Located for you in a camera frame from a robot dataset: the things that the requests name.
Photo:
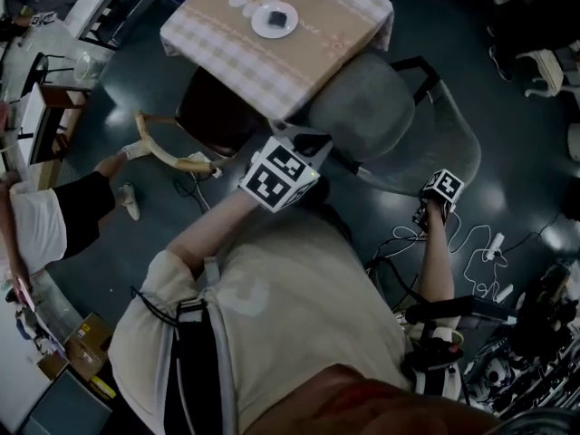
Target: office chair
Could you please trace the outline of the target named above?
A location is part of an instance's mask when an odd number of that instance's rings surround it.
[[[398,72],[414,68],[421,68],[427,79],[411,95]],[[432,125],[413,123],[415,108],[425,97],[432,105]],[[301,116],[307,124],[302,125],[327,132],[333,155],[377,189],[416,196],[437,170],[450,170],[466,185],[478,171],[479,142],[445,83],[421,57],[389,64],[385,52],[367,49],[306,109]]]

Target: hair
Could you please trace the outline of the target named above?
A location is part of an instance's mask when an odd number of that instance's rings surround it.
[[[18,296],[14,289],[10,289],[10,291],[6,294],[6,302],[7,303],[18,303]]]

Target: desk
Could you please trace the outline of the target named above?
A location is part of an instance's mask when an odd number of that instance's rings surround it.
[[[18,147],[26,166],[60,158],[53,151],[57,140],[61,153],[66,150],[70,135],[58,134],[61,119],[66,110],[81,110],[83,104],[75,104],[68,92],[89,92],[86,89],[39,85],[36,83],[28,97],[21,128]]]
[[[271,1],[187,0],[161,28],[161,40],[168,54],[186,56],[271,120],[298,111],[370,41],[389,46],[389,0],[281,0],[296,9],[299,25],[264,39],[251,15]]]

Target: forearm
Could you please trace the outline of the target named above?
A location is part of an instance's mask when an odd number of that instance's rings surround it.
[[[0,185],[0,231],[2,231],[10,261],[20,258],[15,213],[10,201],[10,191],[5,185]]]
[[[258,202],[244,190],[236,190],[200,217],[168,245],[194,276],[203,271],[203,260],[215,255]]]
[[[430,302],[451,300],[455,296],[450,252],[440,213],[429,216],[427,246],[423,258],[419,293]]]

